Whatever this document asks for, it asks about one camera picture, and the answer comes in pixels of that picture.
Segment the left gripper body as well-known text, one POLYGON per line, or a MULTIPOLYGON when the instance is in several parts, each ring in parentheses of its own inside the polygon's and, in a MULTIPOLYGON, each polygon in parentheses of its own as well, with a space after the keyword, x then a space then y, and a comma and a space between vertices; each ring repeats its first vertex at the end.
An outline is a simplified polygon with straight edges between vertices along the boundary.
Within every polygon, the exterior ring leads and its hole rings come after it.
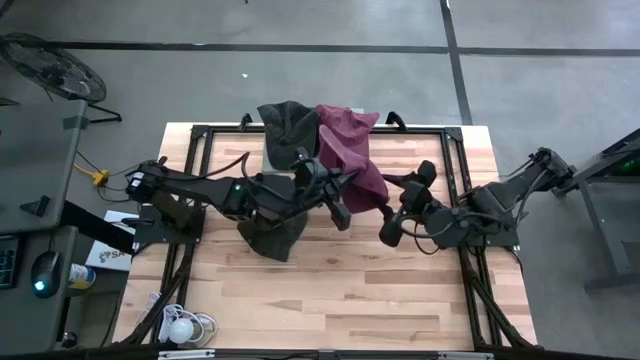
POLYGON ((341 201, 341 194, 338 194, 332 185, 332 180, 329 177, 328 170, 331 167, 324 166, 318 157, 311 157, 304 147, 299 147, 296 150, 297 160, 292 164, 292 170, 294 171, 294 204, 301 211, 308 211, 314 207, 321 207, 325 205, 331 214, 331 220, 339 231, 344 231, 349 228, 351 221, 351 213, 347 209, 346 205, 341 201), (326 171, 326 180, 324 185, 315 191, 308 189, 299 189, 295 185, 295 170, 297 164, 306 159, 317 159, 326 171))

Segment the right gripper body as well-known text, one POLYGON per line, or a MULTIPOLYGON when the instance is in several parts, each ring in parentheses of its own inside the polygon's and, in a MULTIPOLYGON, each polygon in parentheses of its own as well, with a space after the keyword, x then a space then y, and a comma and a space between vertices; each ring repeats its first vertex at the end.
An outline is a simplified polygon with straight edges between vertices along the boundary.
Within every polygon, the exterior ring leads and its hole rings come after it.
MULTIPOLYGON (((436 167, 435 165, 428 160, 424 160, 421 162, 418 170, 416 172, 411 172, 416 174, 416 182, 423 183, 428 188, 433 184, 437 177, 436 167)), ((409 214, 401 214, 400 208, 396 210, 400 214, 400 219, 396 223, 383 223, 383 226, 379 232, 380 240, 387 246, 397 247, 401 237, 402 237, 402 222, 407 219, 421 219, 423 213, 421 215, 409 215, 409 214)))

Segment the maroon baseball cap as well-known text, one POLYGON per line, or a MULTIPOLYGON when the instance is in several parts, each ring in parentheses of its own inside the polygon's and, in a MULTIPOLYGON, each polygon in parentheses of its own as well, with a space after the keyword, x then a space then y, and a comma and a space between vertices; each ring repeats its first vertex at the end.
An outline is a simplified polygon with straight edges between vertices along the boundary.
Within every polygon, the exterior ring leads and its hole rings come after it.
POLYGON ((389 192, 378 167, 370 159, 369 129, 336 130, 319 127, 319 160, 327 168, 339 168, 344 174, 356 174, 341 197, 347 209, 363 213, 384 207, 389 192))
POLYGON ((341 144, 354 152, 369 151, 369 133, 380 114, 354 112, 347 107, 317 105, 319 138, 325 144, 341 144))

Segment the dark grey baseball cap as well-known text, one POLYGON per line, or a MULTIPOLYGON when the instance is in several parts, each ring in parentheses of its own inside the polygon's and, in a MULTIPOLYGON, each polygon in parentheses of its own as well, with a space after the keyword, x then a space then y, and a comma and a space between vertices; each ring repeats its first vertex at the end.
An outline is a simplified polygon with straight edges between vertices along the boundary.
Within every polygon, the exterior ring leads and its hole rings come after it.
POLYGON ((257 254, 280 262, 287 262, 292 246, 300 238, 308 222, 303 212, 282 218, 275 212, 256 212, 249 220, 237 224, 241 237, 257 254))
POLYGON ((302 147, 317 154, 319 114, 297 101, 264 104, 257 108, 264 123, 265 145, 270 165, 286 171, 298 160, 302 147))

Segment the pale green mesh stand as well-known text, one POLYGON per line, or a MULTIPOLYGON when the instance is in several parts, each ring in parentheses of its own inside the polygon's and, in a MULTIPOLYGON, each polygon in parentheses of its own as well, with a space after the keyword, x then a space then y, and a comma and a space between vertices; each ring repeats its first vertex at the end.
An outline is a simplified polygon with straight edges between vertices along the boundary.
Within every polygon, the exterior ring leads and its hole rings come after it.
MULTIPOLYGON (((316 154, 316 155, 313 155, 313 156, 318 156, 318 157, 319 157, 319 154, 318 154, 318 152, 319 152, 319 148, 320 148, 320 144, 319 144, 319 140, 318 140, 317 154, 316 154)), ((264 163, 269 163, 269 160, 268 160, 268 157, 267 157, 267 151, 266 151, 266 154, 264 155, 263 160, 264 160, 264 163)))

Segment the white round bulb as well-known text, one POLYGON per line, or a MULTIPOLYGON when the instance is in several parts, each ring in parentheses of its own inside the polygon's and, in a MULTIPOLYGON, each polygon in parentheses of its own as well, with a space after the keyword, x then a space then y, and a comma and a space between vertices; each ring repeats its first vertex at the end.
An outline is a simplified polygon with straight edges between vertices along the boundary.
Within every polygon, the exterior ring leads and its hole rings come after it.
POLYGON ((170 325, 168 338, 173 343, 183 344, 191 340, 194 332, 192 321, 187 318, 180 318, 170 325))

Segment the grey metal stand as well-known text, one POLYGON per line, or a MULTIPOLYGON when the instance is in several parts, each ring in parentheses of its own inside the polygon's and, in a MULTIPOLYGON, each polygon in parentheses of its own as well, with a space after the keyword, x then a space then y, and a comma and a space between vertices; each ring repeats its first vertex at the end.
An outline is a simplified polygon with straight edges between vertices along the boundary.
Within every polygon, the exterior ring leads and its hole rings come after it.
POLYGON ((554 192, 558 198, 580 192, 596 236, 605 245, 612 270, 587 282, 587 291, 640 285, 625 246, 640 245, 640 128, 598 154, 554 192))

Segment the white printed cardboard box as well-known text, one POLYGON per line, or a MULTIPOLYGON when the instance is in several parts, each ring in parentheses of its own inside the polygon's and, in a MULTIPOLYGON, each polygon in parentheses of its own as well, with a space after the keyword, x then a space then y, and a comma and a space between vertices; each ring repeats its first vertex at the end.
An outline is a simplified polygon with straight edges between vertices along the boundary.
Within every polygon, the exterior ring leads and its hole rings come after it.
MULTIPOLYGON (((138 218, 137 214, 108 210, 104 220, 126 232, 134 235, 135 229, 125 225, 122 220, 125 218, 138 218)), ((107 270, 129 272, 132 265, 132 256, 109 247, 108 245, 95 241, 86 258, 86 266, 107 270)))

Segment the black diagonal beam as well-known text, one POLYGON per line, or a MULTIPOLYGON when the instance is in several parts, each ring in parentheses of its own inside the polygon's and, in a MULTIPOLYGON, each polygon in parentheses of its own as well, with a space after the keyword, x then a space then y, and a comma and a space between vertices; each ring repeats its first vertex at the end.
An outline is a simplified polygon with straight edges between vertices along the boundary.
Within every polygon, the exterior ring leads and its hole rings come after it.
POLYGON ((125 254, 133 255, 134 235, 84 208, 66 201, 60 218, 61 226, 74 226, 79 232, 125 254))

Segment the white yellow can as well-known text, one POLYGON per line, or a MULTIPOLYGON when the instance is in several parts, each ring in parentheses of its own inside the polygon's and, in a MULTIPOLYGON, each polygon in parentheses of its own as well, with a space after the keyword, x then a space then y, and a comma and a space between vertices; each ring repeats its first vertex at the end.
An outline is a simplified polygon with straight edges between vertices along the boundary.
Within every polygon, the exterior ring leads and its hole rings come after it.
POLYGON ((87 290, 94 284, 96 278, 97 275, 93 268, 72 263, 67 287, 75 290, 87 290))

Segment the black floor fan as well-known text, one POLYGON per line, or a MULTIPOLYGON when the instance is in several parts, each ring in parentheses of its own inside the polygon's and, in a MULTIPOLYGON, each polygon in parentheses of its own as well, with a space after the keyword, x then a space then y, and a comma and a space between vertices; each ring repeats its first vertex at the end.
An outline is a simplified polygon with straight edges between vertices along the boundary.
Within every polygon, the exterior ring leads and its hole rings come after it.
POLYGON ((89 108, 109 114, 91 123, 121 122, 122 116, 99 106, 107 97, 104 80, 68 51, 42 38, 13 32, 0 36, 0 58, 20 75, 41 87, 49 99, 85 101, 89 108))

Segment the black computer mouse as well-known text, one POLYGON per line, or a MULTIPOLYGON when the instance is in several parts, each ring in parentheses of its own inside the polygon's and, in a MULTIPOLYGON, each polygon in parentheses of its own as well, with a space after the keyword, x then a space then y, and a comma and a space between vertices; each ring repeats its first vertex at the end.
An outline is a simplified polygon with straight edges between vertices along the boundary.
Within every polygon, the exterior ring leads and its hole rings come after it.
POLYGON ((36 257, 31 267, 31 282, 34 295, 49 298, 60 287, 61 253, 46 251, 36 257))

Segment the black wedge block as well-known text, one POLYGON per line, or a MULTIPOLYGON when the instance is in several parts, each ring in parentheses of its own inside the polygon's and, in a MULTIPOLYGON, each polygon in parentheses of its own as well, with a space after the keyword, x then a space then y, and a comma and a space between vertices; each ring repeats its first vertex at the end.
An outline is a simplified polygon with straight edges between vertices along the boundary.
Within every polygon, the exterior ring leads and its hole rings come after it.
POLYGON ((44 214, 46 213, 46 210, 50 201, 51 199, 48 196, 42 195, 36 201, 21 204, 19 208, 22 211, 29 213, 31 215, 34 215, 37 217, 43 217, 44 214))

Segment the grey desk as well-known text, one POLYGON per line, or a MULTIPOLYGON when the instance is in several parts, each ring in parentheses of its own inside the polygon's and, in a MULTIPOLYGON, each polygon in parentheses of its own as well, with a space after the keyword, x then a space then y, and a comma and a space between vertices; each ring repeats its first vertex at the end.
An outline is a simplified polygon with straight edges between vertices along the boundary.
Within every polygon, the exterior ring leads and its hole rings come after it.
POLYGON ((31 233, 22 241, 16 286, 0 290, 0 355, 46 352, 53 349, 67 298, 66 282, 78 238, 75 227, 31 233), (34 294, 31 268, 36 258, 51 250, 61 254, 59 288, 49 298, 34 294))
POLYGON ((59 224, 83 131, 64 130, 62 119, 86 108, 81 100, 0 107, 0 235, 59 224), (43 217, 19 208, 42 195, 51 199, 43 217))

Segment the black keyboard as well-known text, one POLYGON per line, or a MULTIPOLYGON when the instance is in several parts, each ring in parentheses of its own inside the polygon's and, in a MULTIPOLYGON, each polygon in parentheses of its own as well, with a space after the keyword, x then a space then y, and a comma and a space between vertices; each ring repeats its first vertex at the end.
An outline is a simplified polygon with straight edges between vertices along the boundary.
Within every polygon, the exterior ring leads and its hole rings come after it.
POLYGON ((15 287, 21 256, 20 238, 0 236, 0 290, 15 287))

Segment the black aluminium table frame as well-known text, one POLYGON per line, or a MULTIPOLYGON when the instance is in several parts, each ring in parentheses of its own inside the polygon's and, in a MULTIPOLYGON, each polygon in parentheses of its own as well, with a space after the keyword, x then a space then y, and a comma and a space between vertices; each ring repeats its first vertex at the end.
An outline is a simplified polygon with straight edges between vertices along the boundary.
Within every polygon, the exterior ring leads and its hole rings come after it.
MULTIPOLYGON (((497 180, 487 127, 408 125, 370 135, 371 160, 381 172, 404 175, 422 160, 438 172, 434 197, 449 205, 453 194, 497 180)), ((209 167, 221 168, 251 152, 247 170, 262 170, 264 135, 231 132, 204 124, 169 123, 159 155, 166 166, 194 172, 204 163, 204 128, 209 167)), ((203 236, 195 246, 184 308, 212 315, 219 330, 214 348, 471 350, 473 340, 458 251, 425 255, 411 236, 395 248, 378 238, 379 211, 352 216, 336 230, 326 209, 309 213, 307 227, 289 260, 278 262, 251 250, 236 223, 209 207, 203 236)), ((169 247, 153 244, 134 258, 113 340, 133 335, 159 291, 169 247)), ((536 344, 520 265, 509 250, 488 248, 486 265, 495 301, 516 330, 536 344)))

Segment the silver metal bracket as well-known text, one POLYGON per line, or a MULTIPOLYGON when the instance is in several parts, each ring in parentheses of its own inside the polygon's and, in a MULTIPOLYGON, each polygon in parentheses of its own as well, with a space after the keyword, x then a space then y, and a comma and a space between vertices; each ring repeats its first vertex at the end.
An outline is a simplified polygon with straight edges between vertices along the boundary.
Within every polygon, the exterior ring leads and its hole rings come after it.
POLYGON ((439 352, 437 360, 495 360, 495 357, 491 353, 447 351, 439 352))
POLYGON ((214 349, 161 351, 157 360, 210 360, 216 357, 214 349))

